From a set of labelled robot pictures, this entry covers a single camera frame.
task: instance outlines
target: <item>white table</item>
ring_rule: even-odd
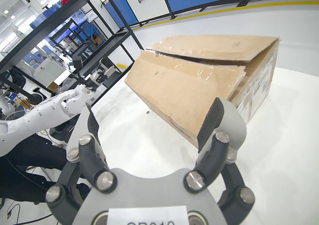
[[[237,166],[256,202],[243,224],[318,224],[319,77],[276,68]],[[197,149],[120,81],[94,107],[110,168],[154,178],[192,169]],[[209,187],[218,201],[219,176]]]

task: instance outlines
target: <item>black rubber gripper pad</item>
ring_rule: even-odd
[[[211,108],[209,109],[202,127],[197,135],[198,153],[202,150],[207,139],[211,136],[214,129],[219,127],[224,116],[224,107],[218,97],[215,98]]]

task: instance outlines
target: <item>person's leg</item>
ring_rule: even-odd
[[[67,162],[66,151],[51,141],[34,134],[17,144],[7,158],[14,166],[36,166],[62,170]]]
[[[55,182],[36,174],[23,172],[21,175],[4,157],[0,158],[0,164],[0,197],[15,201],[45,202],[45,194]],[[82,183],[77,185],[77,189],[82,198],[90,192],[89,187]]]

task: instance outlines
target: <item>metal screw cap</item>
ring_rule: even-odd
[[[250,188],[247,188],[247,187],[243,187],[240,190],[240,197],[242,201],[247,204],[252,204],[255,201],[254,193],[251,191]]]
[[[114,182],[114,176],[110,171],[105,171],[101,173],[96,181],[96,186],[99,190],[107,190],[109,189]]]
[[[85,146],[85,145],[89,144],[91,140],[92,140],[92,136],[89,134],[85,134],[79,139],[79,144],[81,146]]]
[[[68,152],[68,158],[70,160],[76,159],[79,157],[79,148],[75,147],[70,149],[70,151]]]
[[[218,132],[215,134],[215,136],[216,136],[216,139],[221,143],[226,144],[229,142],[229,136],[223,132]]]
[[[192,190],[201,190],[204,187],[204,180],[197,171],[191,171],[186,175],[186,183]]]
[[[47,202],[55,202],[61,194],[61,189],[58,186],[52,186],[48,189],[45,198]]]
[[[208,225],[204,216],[197,211],[188,212],[189,225]]]
[[[106,225],[107,224],[108,211],[102,212],[94,219],[92,225]]]
[[[230,161],[230,162],[235,162],[236,158],[237,158],[237,156],[234,153],[234,151],[232,151],[231,149],[228,149],[227,160]]]

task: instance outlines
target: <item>box flap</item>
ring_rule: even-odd
[[[177,128],[197,136],[216,97],[227,99],[244,66],[208,65],[142,51],[125,82]]]
[[[148,49],[199,59],[251,61],[276,40],[276,37],[249,35],[177,35]]]

